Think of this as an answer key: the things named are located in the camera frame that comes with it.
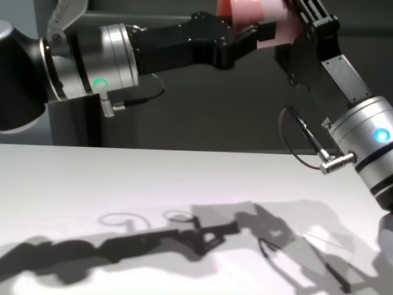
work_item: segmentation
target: white tabletop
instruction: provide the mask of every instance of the white tabletop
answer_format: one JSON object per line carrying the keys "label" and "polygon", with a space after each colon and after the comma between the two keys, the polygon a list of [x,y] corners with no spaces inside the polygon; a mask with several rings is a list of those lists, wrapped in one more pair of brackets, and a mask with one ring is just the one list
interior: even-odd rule
{"label": "white tabletop", "polygon": [[1,295],[392,294],[386,213],[351,167],[13,145],[0,167]]}

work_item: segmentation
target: pink object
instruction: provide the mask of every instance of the pink object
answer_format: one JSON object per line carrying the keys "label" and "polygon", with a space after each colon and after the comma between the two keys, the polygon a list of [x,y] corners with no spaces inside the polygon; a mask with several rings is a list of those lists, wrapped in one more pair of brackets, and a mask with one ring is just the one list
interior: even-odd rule
{"label": "pink object", "polygon": [[217,15],[232,20],[233,30],[262,20],[277,22],[276,39],[260,42],[258,48],[293,43],[302,31],[302,24],[284,0],[218,0]]}

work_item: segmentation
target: green indicator light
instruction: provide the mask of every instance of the green indicator light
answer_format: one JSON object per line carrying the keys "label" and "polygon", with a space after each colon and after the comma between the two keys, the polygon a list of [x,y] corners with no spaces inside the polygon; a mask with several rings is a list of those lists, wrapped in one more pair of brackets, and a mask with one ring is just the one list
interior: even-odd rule
{"label": "green indicator light", "polygon": [[93,87],[95,89],[105,89],[106,87],[108,87],[108,81],[105,79],[96,79],[93,82]]}

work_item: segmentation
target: black cable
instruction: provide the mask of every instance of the black cable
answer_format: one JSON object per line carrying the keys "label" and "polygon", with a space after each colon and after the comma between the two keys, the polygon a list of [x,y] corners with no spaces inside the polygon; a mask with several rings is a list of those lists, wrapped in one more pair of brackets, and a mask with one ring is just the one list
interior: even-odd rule
{"label": "black cable", "polygon": [[319,167],[312,166],[312,165],[306,163],[305,161],[303,161],[301,158],[299,158],[299,156],[295,153],[295,151],[289,146],[289,143],[288,143],[288,141],[286,140],[285,135],[284,135],[284,129],[283,129],[283,127],[282,127],[282,126],[283,126],[283,123],[284,123],[284,116],[285,116],[285,114],[286,114],[287,111],[288,111],[287,108],[283,109],[283,110],[280,112],[280,115],[279,115],[279,117],[278,117],[278,132],[279,132],[280,139],[281,139],[283,145],[285,145],[285,147],[291,152],[291,154],[292,154],[300,163],[302,163],[304,166],[306,166],[306,167],[308,167],[308,168],[310,168],[310,169],[313,169],[313,170],[320,170]]}
{"label": "black cable", "polygon": [[295,118],[298,126],[301,128],[304,136],[307,138],[309,144],[313,147],[316,154],[323,150],[322,145],[318,142],[316,137],[313,135],[311,130],[308,128],[306,122],[299,115],[297,110],[293,106],[286,106],[287,111]]}
{"label": "black cable", "polygon": [[116,103],[114,105],[114,108],[115,109],[116,108],[121,108],[121,107],[129,108],[129,107],[132,107],[132,106],[137,106],[139,104],[148,103],[150,100],[154,100],[154,99],[162,96],[165,93],[165,91],[166,91],[165,84],[156,74],[152,74],[152,76],[154,78],[156,78],[158,83],[160,83],[160,85],[161,85],[161,90],[158,93],[156,93],[155,95],[152,95],[152,96],[148,96],[148,97],[137,98],[137,99],[134,99],[134,100],[121,101],[119,103]]}

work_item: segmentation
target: dark background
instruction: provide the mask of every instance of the dark background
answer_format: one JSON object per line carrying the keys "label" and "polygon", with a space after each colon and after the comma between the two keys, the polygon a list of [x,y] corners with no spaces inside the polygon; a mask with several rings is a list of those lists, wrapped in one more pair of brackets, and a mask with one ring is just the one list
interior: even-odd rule
{"label": "dark background", "polygon": [[[50,13],[36,1],[37,18]],[[344,54],[377,95],[393,102],[391,68],[393,20],[391,1],[324,0],[342,24]],[[192,12],[214,13],[215,0],[90,1],[90,11],[72,28],[128,23],[148,28],[183,22]],[[38,22],[45,32],[45,22]],[[55,103],[49,107],[53,142],[66,146],[175,149],[197,151],[284,152],[277,118],[285,104],[303,114],[327,147],[333,146],[321,128],[324,119],[302,89],[293,89],[273,60],[273,49],[254,52],[231,71],[196,65],[158,74],[166,94],[148,104],[101,116],[97,97]],[[141,86],[111,93],[113,102],[159,90],[157,81],[142,77]],[[293,124],[287,127],[296,150],[311,152]]]}

